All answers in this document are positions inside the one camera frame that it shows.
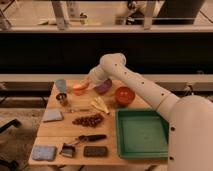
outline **banana slice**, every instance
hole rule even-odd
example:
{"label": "banana slice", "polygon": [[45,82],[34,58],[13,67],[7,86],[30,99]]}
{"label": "banana slice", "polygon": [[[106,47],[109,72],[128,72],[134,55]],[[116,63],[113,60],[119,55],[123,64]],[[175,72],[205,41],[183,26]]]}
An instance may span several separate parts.
{"label": "banana slice", "polygon": [[96,109],[101,110],[105,112],[106,114],[109,114],[109,109],[107,108],[107,105],[103,101],[101,97],[96,97],[91,102],[91,105],[94,106]]}

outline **purple object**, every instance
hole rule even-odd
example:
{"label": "purple object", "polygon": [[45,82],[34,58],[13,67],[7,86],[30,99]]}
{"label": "purple object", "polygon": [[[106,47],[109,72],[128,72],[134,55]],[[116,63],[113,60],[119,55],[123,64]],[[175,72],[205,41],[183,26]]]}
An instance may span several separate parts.
{"label": "purple object", "polygon": [[106,81],[104,81],[103,84],[96,86],[94,88],[94,90],[98,93],[98,94],[104,94],[106,93],[110,88],[112,87],[112,80],[111,79],[107,79]]}

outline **black panel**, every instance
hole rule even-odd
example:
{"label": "black panel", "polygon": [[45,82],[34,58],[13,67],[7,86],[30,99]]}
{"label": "black panel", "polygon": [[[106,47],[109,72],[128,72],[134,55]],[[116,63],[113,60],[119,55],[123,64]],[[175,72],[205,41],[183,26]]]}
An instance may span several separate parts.
{"label": "black panel", "polygon": [[4,33],[0,73],[88,73],[106,53],[122,52],[141,73],[213,73],[213,33]]}

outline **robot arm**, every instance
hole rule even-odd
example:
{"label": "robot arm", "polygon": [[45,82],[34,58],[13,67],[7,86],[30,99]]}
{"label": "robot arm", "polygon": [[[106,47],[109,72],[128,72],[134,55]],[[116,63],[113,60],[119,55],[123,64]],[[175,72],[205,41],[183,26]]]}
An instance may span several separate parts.
{"label": "robot arm", "polygon": [[100,84],[115,76],[169,122],[168,171],[212,171],[213,103],[200,96],[180,99],[125,64],[123,54],[104,55],[90,71],[90,79]]}
{"label": "robot arm", "polygon": [[125,64],[126,58],[123,54],[104,55],[100,60],[100,64],[90,71],[90,79],[95,84],[101,84],[109,75],[115,76],[134,90],[169,122],[169,112],[179,98],[140,74],[132,72],[125,67]]}

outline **table leg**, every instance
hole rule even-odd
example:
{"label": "table leg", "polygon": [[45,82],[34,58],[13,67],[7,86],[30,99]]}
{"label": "table leg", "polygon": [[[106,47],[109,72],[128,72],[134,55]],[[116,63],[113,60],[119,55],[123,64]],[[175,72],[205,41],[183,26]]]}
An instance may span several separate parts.
{"label": "table leg", "polygon": [[51,169],[53,169],[53,171],[62,171],[60,169],[60,167],[56,166],[56,165],[48,165],[48,167],[50,167]]}
{"label": "table leg", "polygon": [[148,167],[148,169],[145,169],[145,171],[154,171],[154,169],[157,167],[158,167],[158,165],[151,165]]}

